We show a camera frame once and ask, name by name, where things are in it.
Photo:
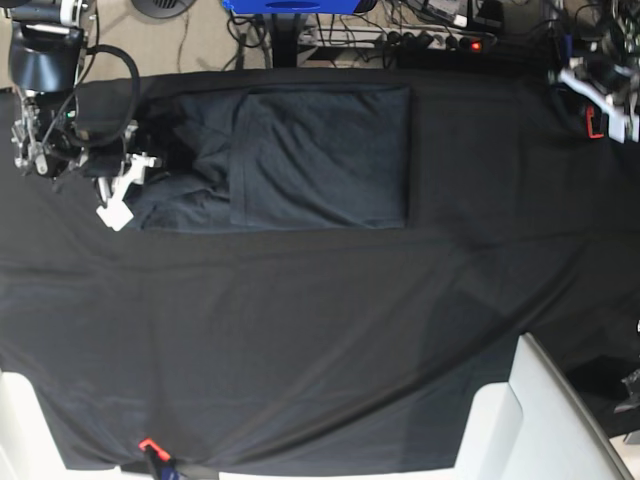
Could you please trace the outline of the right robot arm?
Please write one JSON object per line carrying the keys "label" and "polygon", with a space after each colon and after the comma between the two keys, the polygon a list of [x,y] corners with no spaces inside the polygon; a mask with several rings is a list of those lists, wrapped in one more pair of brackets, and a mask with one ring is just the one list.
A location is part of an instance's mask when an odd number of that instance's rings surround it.
{"label": "right robot arm", "polygon": [[[8,70],[19,105],[11,126],[15,166],[52,181],[71,173],[91,178],[97,215],[108,228],[122,230],[134,218],[127,193],[144,184],[148,170],[163,165],[138,142],[134,113],[141,77],[134,60],[100,42],[94,1],[4,1],[1,9],[11,22]],[[123,61],[131,94],[114,129],[91,133],[78,126],[78,93],[100,54]]]}

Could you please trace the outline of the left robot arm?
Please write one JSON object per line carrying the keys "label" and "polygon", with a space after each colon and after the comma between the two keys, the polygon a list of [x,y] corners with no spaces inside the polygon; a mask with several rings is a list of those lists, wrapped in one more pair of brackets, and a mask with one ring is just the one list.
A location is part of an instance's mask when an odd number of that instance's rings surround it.
{"label": "left robot arm", "polygon": [[589,139],[639,141],[639,3],[591,1],[566,22],[549,83],[570,98],[562,113],[584,119]]}

